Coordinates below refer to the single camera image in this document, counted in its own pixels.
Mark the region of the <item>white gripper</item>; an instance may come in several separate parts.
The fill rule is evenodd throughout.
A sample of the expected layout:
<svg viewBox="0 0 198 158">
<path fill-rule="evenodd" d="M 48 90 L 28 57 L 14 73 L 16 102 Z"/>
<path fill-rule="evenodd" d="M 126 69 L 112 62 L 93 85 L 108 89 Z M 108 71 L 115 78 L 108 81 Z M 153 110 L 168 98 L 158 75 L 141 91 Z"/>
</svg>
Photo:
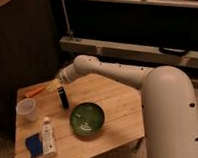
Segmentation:
<svg viewBox="0 0 198 158">
<path fill-rule="evenodd" d="M 73 64 L 70 64 L 64 68 L 61 68 L 58 72 L 56 78 L 60 83 L 71 83 L 76 79 L 76 69 Z M 64 87 L 61 86 L 57 89 L 59 97 L 62 101 L 62 105 L 64 108 L 69 108 L 69 101 L 66 97 L 66 93 Z"/>
</svg>

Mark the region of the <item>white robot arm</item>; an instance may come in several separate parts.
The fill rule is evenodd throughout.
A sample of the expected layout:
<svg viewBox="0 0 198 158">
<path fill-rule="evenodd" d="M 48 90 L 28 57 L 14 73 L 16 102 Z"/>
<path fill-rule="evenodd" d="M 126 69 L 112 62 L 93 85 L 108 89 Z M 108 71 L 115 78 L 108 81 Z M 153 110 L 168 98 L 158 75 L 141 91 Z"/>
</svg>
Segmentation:
<svg viewBox="0 0 198 158">
<path fill-rule="evenodd" d="M 100 74 L 141 90 L 148 158 L 198 158 L 198 109 L 193 84 L 177 67 L 149 68 L 79 55 L 57 78 L 71 83 Z"/>
</svg>

